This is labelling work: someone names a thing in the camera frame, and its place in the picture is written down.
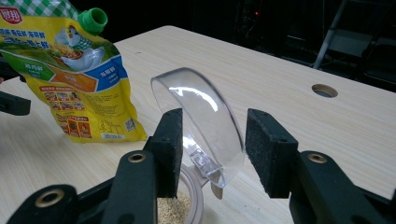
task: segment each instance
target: small clear container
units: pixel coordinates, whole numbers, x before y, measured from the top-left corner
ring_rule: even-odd
[[[177,199],[158,199],[158,223],[201,224],[204,210],[202,186],[194,167],[181,164]]]

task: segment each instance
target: table surface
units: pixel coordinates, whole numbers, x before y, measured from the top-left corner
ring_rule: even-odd
[[[396,187],[396,94],[172,26],[115,44],[128,72],[138,120],[153,135],[161,118],[150,79],[179,67],[204,74],[229,103],[245,138],[248,108],[270,113],[299,151],[331,156],[353,183],[389,198]],[[312,87],[334,88],[333,98]],[[0,113],[0,223],[38,189],[69,184],[78,193],[114,176],[134,143],[72,143],[50,109],[18,79],[0,91],[32,101],[28,116]],[[203,187],[203,223],[292,223],[289,200],[270,199],[248,156],[222,200]]]

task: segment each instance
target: spout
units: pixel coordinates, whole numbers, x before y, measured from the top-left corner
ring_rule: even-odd
[[[78,22],[90,35],[99,35],[107,24],[107,15],[102,9],[94,7],[81,12],[78,15]]]

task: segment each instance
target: round hole in table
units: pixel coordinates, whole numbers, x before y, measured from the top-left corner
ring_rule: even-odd
[[[338,91],[335,90],[333,87],[326,86],[323,84],[315,84],[312,86],[312,91],[317,95],[333,98],[338,95]]]

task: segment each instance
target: granular food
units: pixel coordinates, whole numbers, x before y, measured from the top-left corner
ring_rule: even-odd
[[[159,224],[184,223],[190,211],[190,198],[182,191],[177,192],[177,199],[159,198],[157,203]]]

